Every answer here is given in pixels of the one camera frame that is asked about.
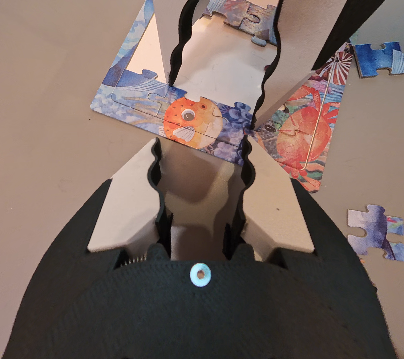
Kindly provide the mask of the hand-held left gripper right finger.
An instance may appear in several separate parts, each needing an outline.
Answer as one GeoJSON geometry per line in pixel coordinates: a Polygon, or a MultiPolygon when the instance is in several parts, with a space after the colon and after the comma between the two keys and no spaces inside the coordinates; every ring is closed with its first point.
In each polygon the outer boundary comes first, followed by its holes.
{"type": "Polygon", "coordinates": [[[250,136],[244,136],[242,158],[241,179],[245,187],[232,224],[225,228],[226,258],[231,259],[242,242],[250,244],[263,260],[278,247],[313,252],[289,175],[250,136]]]}

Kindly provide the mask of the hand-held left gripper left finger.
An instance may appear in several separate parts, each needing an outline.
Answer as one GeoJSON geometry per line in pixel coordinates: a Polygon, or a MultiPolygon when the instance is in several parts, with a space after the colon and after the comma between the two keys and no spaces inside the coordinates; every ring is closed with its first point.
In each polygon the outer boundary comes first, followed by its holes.
{"type": "Polygon", "coordinates": [[[171,257],[173,215],[167,215],[164,195],[157,187],[161,157],[160,140],[156,138],[112,176],[88,244],[90,252],[124,248],[137,257],[159,242],[171,257]]]}

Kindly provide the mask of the joined striped coral puzzle pieces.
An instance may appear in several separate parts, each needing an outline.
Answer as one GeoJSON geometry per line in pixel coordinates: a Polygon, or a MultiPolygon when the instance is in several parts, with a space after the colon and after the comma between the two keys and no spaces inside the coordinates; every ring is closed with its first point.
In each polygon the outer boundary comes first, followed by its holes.
{"type": "Polygon", "coordinates": [[[210,0],[203,15],[219,13],[225,16],[225,24],[250,34],[253,43],[265,46],[266,43],[277,45],[274,34],[275,11],[273,5],[262,8],[247,0],[210,0]]]}

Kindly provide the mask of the small blue puzzle piece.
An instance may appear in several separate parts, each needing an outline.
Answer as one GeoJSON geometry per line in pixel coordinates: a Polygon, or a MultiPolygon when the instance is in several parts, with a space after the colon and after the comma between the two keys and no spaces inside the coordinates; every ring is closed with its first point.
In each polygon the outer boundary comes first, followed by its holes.
{"type": "Polygon", "coordinates": [[[404,73],[404,54],[399,42],[383,43],[382,49],[372,49],[370,44],[353,46],[360,78],[377,76],[378,69],[388,69],[390,74],[404,73]]]}

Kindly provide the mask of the ocean jigsaw puzzle board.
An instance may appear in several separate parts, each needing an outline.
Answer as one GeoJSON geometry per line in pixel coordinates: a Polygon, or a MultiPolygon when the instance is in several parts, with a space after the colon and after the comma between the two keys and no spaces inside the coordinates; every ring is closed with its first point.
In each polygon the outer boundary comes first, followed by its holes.
{"type": "MultiPolygon", "coordinates": [[[[145,0],[90,108],[169,140],[242,165],[241,145],[234,146],[193,129],[164,124],[174,101],[206,98],[234,106],[250,106],[253,114],[266,65],[276,47],[261,47],[252,36],[224,23],[213,13],[193,26],[183,50],[176,83],[166,83],[153,0],[145,0]]],[[[258,143],[311,193],[320,182],[353,60],[352,46],[343,44],[326,64],[312,73],[269,120],[253,130],[258,143]]]]}

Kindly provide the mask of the blue purple puzzle piece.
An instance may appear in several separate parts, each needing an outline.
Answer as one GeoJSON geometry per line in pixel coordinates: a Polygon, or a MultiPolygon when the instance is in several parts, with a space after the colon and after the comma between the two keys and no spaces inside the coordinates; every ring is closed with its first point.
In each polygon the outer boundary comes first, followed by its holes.
{"type": "Polygon", "coordinates": [[[400,242],[389,242],[387,234],[403,235],[403,219],[385,215],[385,209],[379,205],[367,205],[367,211],[348,210],[349,227],[358,227],[366,231],[366,236],[348,235],[347,240],[357,255],[367,255],[367,249],[379,248],[385,252],[386,259],[404,261],[404,246],[400,242]]]}

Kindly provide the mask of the purple puzzle piece orange patch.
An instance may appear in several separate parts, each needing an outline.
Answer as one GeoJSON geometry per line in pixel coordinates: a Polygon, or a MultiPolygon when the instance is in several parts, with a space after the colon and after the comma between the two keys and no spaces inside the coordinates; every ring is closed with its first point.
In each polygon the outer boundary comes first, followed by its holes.
{"type": "Polygon", "coordinates": [[[217,103],[221,115],[223,117],[223,128],[217,137],[218,141],[227,144],[240,146],[245,134],[258,141],[257,134],[250,129],[252,114],[250,114],[250,106],[236,102],[234,106],[228,106],[217,103]]]}

